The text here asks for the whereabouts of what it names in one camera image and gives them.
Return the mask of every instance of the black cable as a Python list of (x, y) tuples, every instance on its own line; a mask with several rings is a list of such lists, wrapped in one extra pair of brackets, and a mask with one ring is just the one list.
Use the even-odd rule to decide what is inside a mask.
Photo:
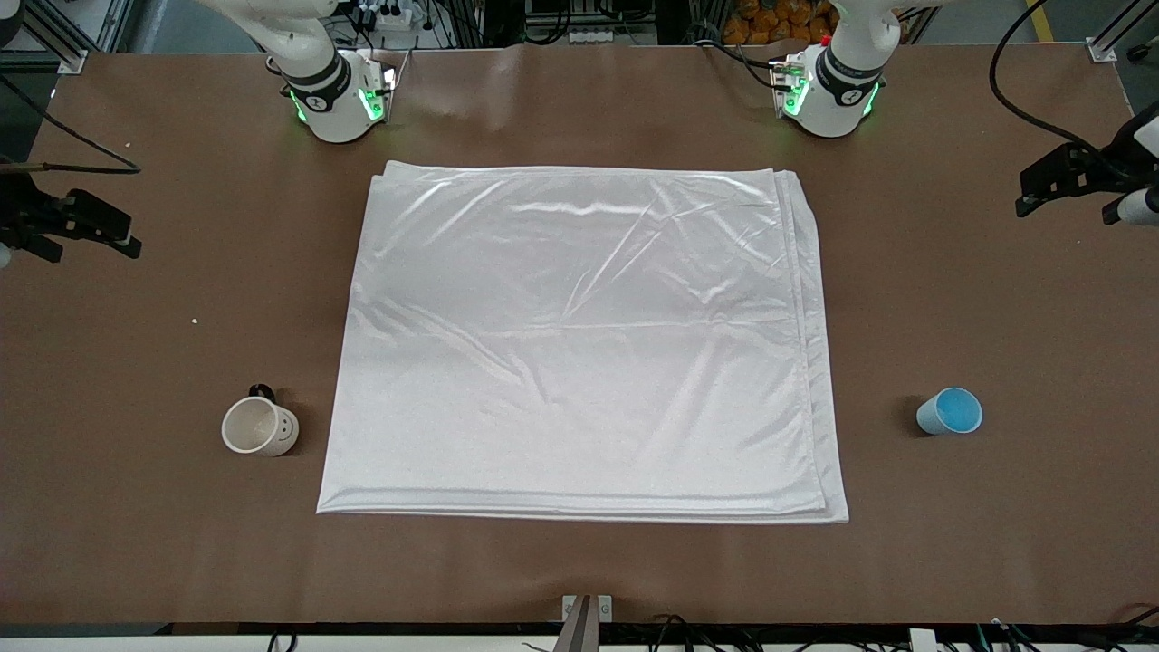
[[(278, 632), (275, 631), (270, 635), (270, 644), (265, 646), (265, 652), (274, 652), (274, 645), (278, 642)], [(285, 652), (293, 652), (294, 647), (298, 647), (298, 635), (290, 635), (290, 647), (285, 649)]]
[(918, 23), (917, 30), (910, 32), (905, 43), (909, 45), (917, 45), (918, 42), (921, 41), (921, 37), (926, 34), (926, 30), (930, 29), (930, 23), (934, 22), (934, 16), (936, 16), (940, 10), (942, 10), (941, 7), (926, 7), (926, 12), (928, 13), (924, 16), (925, 20)]
[(483, 36), (483, 31), (482, 31), (482, 29), (479, 28), (479, 25), (472, 24), (471, 21), (467, 21), (462, 16), (455, 14), (453, 10), (451, 10), (451, 7), (449, 7), (449, 6), (446, 6), (446, 5), (443, 3), (443, 0), (435, 0), (435, 3), (438, 5), (439, 7), (443, 7), (444, 9), (446, 9), (446, 13), (452, 19), (454, 19), (454, 20), (459, 21), (460, 23), (462, 23), (467, 29), (469, 29), (473, 32), (479, 34), (479, 38), (482, 41), (483, 46), (487, 46), (487, 37)]
[[(562, 5), (560, 6), (560, 13), (555, 16), (554, 31), (547, 35), (547, 38), (531, 38), (530, 36), (527, 36), (526, 34), (527, 30), (525, 28), (523, 35), (523, 41), (525, 43), (532, 43), (534, 45), (551, 45), (552, 43), (555, 43), (560, 38), (563, 38), (563, 35), (568, 32), (568, 29), (571, 28), (571, 0), (557, 0), (557, 1), (562, 2)], [(564, 12), (567, 12), (566, 22), (564, 22)]]
[(20, 87), (17, 87), (15, 83), (13, 83), (7, 76), (0, 74), (0, 83), (7, 86), (8, 90), (12, 90), (13, 93), (15, 93), (16, 97), (20, 97), (21, 102), (24, 102), (24, 104), (27, 104), (28, 108), (30, 108), (34, 111), (36, 111), (37, 115), (39, 115), (42, 118), (46, 119), (49, 123), (51, 123), (57, 129), (64, 131), (68, 135), (72, 135), (73, 138), (80, 140), (81, 142), (88, 145), (89, 147), (93, 147), (97, 152), (101, 152), (102, 154), (105, 154), (107, 156), (116, 160), (117, 162), (124, 163), (126, 166), (126, 167), (94, 167), (94, 166), (87, 166), (87, 164), (67, 164), (67, 163), (50, 163), (50, 162), (45, 162), (45, 163), (39, 163), (42, 170), (44, 170), (44, 171), (49, 171), (49, 170), (83, 171), (83, 173), (88, 173), (88, 174), (138, 174), (138, 173), (140, 173), (141, 168), (138, 167), (137, 163), (134, 163), (133, 161), (126, 159), (125, 156), (122, 156), (121, 154), (114, 152), (112, 149), (110, 149), (108, 147), (105, 147), (104, 145), (101, 145), (99, 142), (95, 142), (95, 141), (93, 141), (93, 140), (90, 140), (90, 139), (81, 135), (73, 127), (68, 126), (67, 124), (65, 124), (65, 123), (60, 122), (59, 119), (57, 119), (57, 118), (52, 117), (51, 115), (49, 115), (48, 110), (41, 108), (41, 105), (37, 104), (35, 100), (32, 100), (31, 97), (29, 97), (28, 95), (25, 95), (24, 91), (21, 90)]
[(746, 652), (765, 652), (765, 646), (760, 644), (760, 640), (758, 640), (757, 637), (752, 636), (751, 631), (746, 628), (742, 628), (741, 633), (748, 639), (744, 645), (744, 650)]
[(1025, 23), (1030, 17), (1032, 14), (1034, 14), (1036, 10), (1038, 10), (1040, 7), (1042, 7), (1049, 1), (1050, 0), (1035, 0), (1033, 5), (1027, 7), (1026, 12), (1022, 12), (1022, 15), (1020, 15), (1018, 20), (1014, 21), (1014, 23), (1009, 27), (1009, 29), (1006, 30), (1006, 34), (1004, 34), (1003, 37), (998, 41), (998, 46), (994, 47), (994, 56), (993, 58), (990, 59), (990, 91), (994, 94), (994, 97), (1004, 107), (1006, 107), (1007, 110), (1009, 110), (1019, 118), (1033, 124), (1034, 126), (1037, 126), (1038, 129), (1049, 131), (1055, 135), (1064, 138), (1069, 142), (1074, 144), (1083, 151), (1085, 151), (1087, 154), (1089, 154), (1091, 157), (1093, 157), (1095, 161), (1098, 161), (1101, 166), (1107, 168), (1108, 171), (1110, 171), (1118, 178), (1128, 182), (1135, 182), (1137, 181), (1135, 177), (1115, 167), (1114, 163), (1111, 163), (1109, 160), (1107, 160), (1105, 155), (1102, 155), (1102, 152), (1100, 152), (1098, 147), (1095, 147), (1091, 142), (1086, 141), (1079, 135), (1060, 126), (1055, 126), (1054, 124), (1050, 124), (1044, 119), (1037, 118), (1026, 112), (1025, 110), (1016, 107), (1014, 102), (1007, 100), (1006, 95), (1001, 91), (1001, 89), (998, 88), (998, 61), (1003, 56), (1003, 51), (1006, 50), (1006, 45), (1009, 43), (1011, 37), (1014, 36), (1014, 32), (1018, 31), (1018, 28), (1022, 27), (1022, 23)]
[(687, 621), (685, 621), (679, 615), (672, 614), (671, 616), (669, 616), (669, 620), (675, 621), (676, 623), (679, 623), (680, 625), (684, 627), (686, 638), (688, 639), (699, 638), (700, 642), (710, 647), (713, 652), (724, 652), (724, 650), (722, 650), (719, 645), (713, 643), (713, 640), (708, 638), (708, 636), (704, 631), (701, 631), (699, 628), (692, 627), (691, 624), (688, 624)]
[(767, 71), (767, 69), (773, 69), (774, 67), (777, 67), (777, 65), (775, 64), (766, 64), (766, 63), (763, 63), (763, 61), (753, 61), (749, 57), (744, 56), (744, 52), (741, 50), (739, 45), (736, 46), (736, 52), (732, 52), (731, 50), (729, 50), (728, 47), (721, 45), (720, 43), (716, 43), (715, 41), (709, 41), (707, 38), (701, 38), (700, 41), (695, 41), (692, 44), (693, 45), (698, 45), (698, 46), (712, 45), (713, 47), (716, 47), (721, 52), (724, 52), (726, 54), (728, 54), (729, 58), (731, 58), (732, 60), (739, 61), (739, 63), (744, 64), (744, 69), (749, 71), (749, 74), (752, 75), (752, 79), (756, 79), (758, 83), (760, 83), (761, 86), (764, 86), (766, 88), (772, 88), (773, 90), (783, 90), (786, 93), (789, 91), (789, 90), (792, 90), (790, 87), (788, 87), (788, 86), (786, 86), (783, 83), (773, 83), (773, 82), (771, 82), (771, 81), (761, 78), (759, 74), (757, 74), (757, 71), (755, 68)]
[(330, 19), (328, 21), (326, 21), (326, 22), (322, 23), (322, 27), (326, 29), (326, 35), (329, 36), (330, 39), (334, 41), (334, 43), (336, 45), (344, 45), (344, 46), (357, 47), (358, 46), (358, 30), (357, 29), (353, 30), (355, 31), (353, 39), (347, 38), (347, 35), (344, 32), (342, 32), (341, 30), (337, 29), (340, 25), (347, 24), (345, 21), (349, 21), (349, 20), (350, 20), (350, 17), (347, 16), (347, 15), (344, 15), (344, 14), (340, 14), (338, 17), (330, 16)]
[(1018, 644), (1018, 638), (1014, 637), (1014, 632), (1011, 630), (1011, 628), (1001, 625), (1001, 630), (1006, 635), (1006, 642), (1008, 645), (1007, 650), (1009, 652), (1022, 652), (1022, 649)]
[(1027, 647), (1027, 649), (1028, 649), (1028, 650), (1029, 650), (1030, 652), (1042, 652), (1042, 650), (1038, 650), (1038, 647), (1037, 647), (1037, 646), (1035, 646), (1035, 644), (1030, 643), (1030, 640), (1029, 640), (1029, 639), (1023, 639), (1023, 640), (1022, 640), (1022, 645), (1026, 645), (1026, 647)]
[(764, 69), (773, 69), (773, 68), (778, 67), (778, 64), (768, 64), (768, 63), (765, 63), (765, 61), (753, 61), (749, 57), (745, 57), (743, 52), (738, 54), (738, 53), (729, 50), (724, 45), (721, 45), (720, 43), (716, 43), (715, 41), (710, 41), (708, 38), (701, 38), (699, 41), (693, 41), (692, 44), (693, 45), (698, 45), (698, 46), (710, 45), (713, 47), (716, 47), (721, 52), (724, 52), (726, 54), (728, 54), (728, 57), (730, 59), (734, 59), (736, 61), (741, 61), (742, 64), (744, 64), (746, 66), (750, 66), (750, 67), (758, 67), (758, 68), (764, 68)]
[(1130, 621), (1127, 621), (1123, 624), (1125, 624), (1125, 625), (1137, 625), (1137, 624), (1142, 623), (1143, 621), (1150, 618), (1151, 616), (1154, 616), (1156, 614), (1159, 614), (1159, 607), (1152, 607), (1152, 608), (1147, 609), (1146, 611), (1139, 614), (1138, 616), (1135, 616)]
[(622, 16), (620, 17), (620, 24), (624, 25), (624, 34), (626, 34), (628, 38), (632, 39), (632, 44), (640, 45), (640, 41), (636, 39), (636, 35), (632, 34), (632, 28), (628, 27), (628, 21), (624, 20)]
[(647, 19), (651, 15), (651, 9), (637, 9), (635, 12), (612, 12), (604, 7), (604, 0), (596, 0), (596, 10), (604, 15), (605, 19), (618, 20), (629, 20), (637, 21), (641, 19)]
[[(443, 45), (443, 39), (439, 38), (438, 30), (435, 29), (433, 12), (431, 10), (431, 0), (425, 0), (425, 2), (423, 3), (423, 10), (427, 12), (427, 20), (423, 22), (423, 29), (427, 29), (427, 25), (431, 25), (430, 31), (431, 34), (435, 35), (435, 42), (438, 43), (439, 49), (442, 50), (449, 47), (451, 45), (450, 42), (446, 45)], [(443, 22), (442, 14), (439, 14), (438, 19), (439, 22)]]
[(1143, 9), (1142, 12), (1139, 12), (1138, 15), (1136, 15), (1135, 19), (1131, 20), (1131, 22), (1128, 23), (1128, 25), (1125, 28), (1123, 28), (1123, 31), (1118, 32), (1118, 36), (1116, 36), (1116, 37), (1114, 37), (1114, 38), (1110, 39), (1110, 43), (1107, 44), (1107, 49), (1109, 50), (1109, 49), (1114, 47), (1115, 44), (1118, 43), (1118, 41), (1121, 38), (1123, 38), (1124, 36), (1127, 36), (1128, 31), (1131, 31), (1132, 29), (1135, 29), (1135, 25), (1139, 24), (1139, 21), (1142, 21), (1143, 19), (1145, 19), (1146, 15), (1150, 14), (1151, 10), (1154, 9), (1157, 5), (1159, 5), (1159, 0), (1151, 0), (1151, 3), (1147, 5), (1146, 9)]
[(347, 17), (347, 22), (350, 23), (350, 28), (355, 30), (355, 46), (358, 45), (358, 37), (362, 36), (363, 41), (366, 42), (366, 46), (370, 47), (371, 57), (373, 57), (374, 44), (370, 42), (370, 35), (358, 28), (358, 23), (355, 22), (353, 16), (351, 16), (350, 14), (342, 14), (342, 15)]
[[(446, 47), (445, 49), (446, 50), (453, 50), (454, 49), (454, 37), (451, 36), (451, 30), (447, 29), (447, 27), (446, 27), (446, 15), (450, 14), (450, 10), (447, 10), (444, 7), (442, 12), (436, 10), (436, 13), (438, 14), (437, 27), (443, 30), (443, 36), (446, 37)], [(435, 35), (435, 39), (439, 42), (439, 46), (442, 47), (443, 46), (443, 41), (438, 37), (438, 34)]]
[(669, 625), (671, 625), (675, 622), (673, 618), (675, 616), (669, 616), (668, 618), (664, 620), (664, 624), (661, 625), (659, 628), (659, 636), (656, 637), (656, 644), (648, 645), (648, 652), (657, 652), (659, 650), (659, 646), (664, 644), (664, 633), (668, 632)]
[(1102, 28), (1102, 31), (1099, 32), (1099, 36), (1094, 37), (1094, 39), (1092, 41), (1092, 43), (1098, 42), (1098, 41), (1102, 41), (1102, 37), (1107, 36), (1107, 32), (1109, 32), (1110, 30), (1115, 29), (1115, 25), (1118, 24), (1118, 21), (1123, 20), (1123, 16), (1125, 16), (1128, 12), (1130, 12), (1131, 9), (1134, 9), (1135, 7), (1137, 7), (1139, 5), (1139, 2), (1142, 2), (1142, 1), (1143, 0), (1132, 0), (1130, 5), (1124, 5), (1123, 6), (1123, 10), (1121, 10), (1118, 13), (1118, 15), (1115, 16), (1115, 20), (1113, 20), (1109, 23), (1107, 23), (1107, 27)]

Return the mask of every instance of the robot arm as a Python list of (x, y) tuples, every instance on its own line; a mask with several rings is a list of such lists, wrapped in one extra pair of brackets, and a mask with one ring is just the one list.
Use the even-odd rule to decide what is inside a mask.
[(780, 117), (796, 120), (806, 131), (837, 138), (857, 129), (873, 109), (881, 88), (881, 72), (902, 38), (895, 7), (936, 7), (952, 0), (838, 0), (841, 14), (832, 41), (810, 45), (790, 56), (774, 82)]
[(1159, 226), (1159, 102), (1127, 120), (1099, 156), (1063, 142), (1022, 170), (1019, 217), (1052, 199), (1117, 192), (1102, 208), (1105, 224)]
[(386, 115), (393, 69), (337, 51), (319, 19), (338, 0), (199, 0), (264, 47), (289, 86), (298, 118), (327, 142), (348, 142)]

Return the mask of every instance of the white sheet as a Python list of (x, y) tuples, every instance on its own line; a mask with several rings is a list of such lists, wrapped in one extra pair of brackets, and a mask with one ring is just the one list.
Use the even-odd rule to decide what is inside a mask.
[(828, 357), (792, 173), (391, 162), (318, 511), (844, 522)]

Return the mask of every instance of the table surface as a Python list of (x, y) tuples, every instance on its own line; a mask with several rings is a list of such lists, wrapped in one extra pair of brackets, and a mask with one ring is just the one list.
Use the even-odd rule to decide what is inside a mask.
[[(315, 140), (257, 56), (94, 56), (52, 110), (144, 168), (42, 175), (133, 215), (143, 257), (67, 243), (0, 274), (0, 620), (1103, 622), (1159, 595), (1159, 229), (1106, 197), (1014, 217), (1055, 147), (990, 96), (991, 49), (902, 47), (874, 115), (821, 140), (719, 52), (418, 52), (393, 123)], [(1128, 116), (1078, 45), (1015, 46), (1028, 110), (1105, 142)], [(35, 159), (99, 161), (45, 126)], [(597, 525), (314, 514), (372, 174), (584, 164), (796, 170), (821, 232), (851, 521)], [(255, 382), (290, 455), (219, 439)], [(981, 397), (918, 437), (920, 397)]]

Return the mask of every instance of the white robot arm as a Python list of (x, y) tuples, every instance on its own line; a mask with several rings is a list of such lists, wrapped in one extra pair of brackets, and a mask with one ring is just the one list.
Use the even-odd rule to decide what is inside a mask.
[(337, 0), (199, 0), (264, 47), (289, 86), (298, 118), (327, 142), (348, 142), (386, 115), (393, 69), (338, 52), (319, 19)]
[(952, 0), (838, 0), (841, 14), (832, 41), (788, 57), (774, 81), (777, 111), (810, 133), (826, 138), (857, 129), (873, 109), (881, 71), (902, 38), (895, 7), (936, 7)]

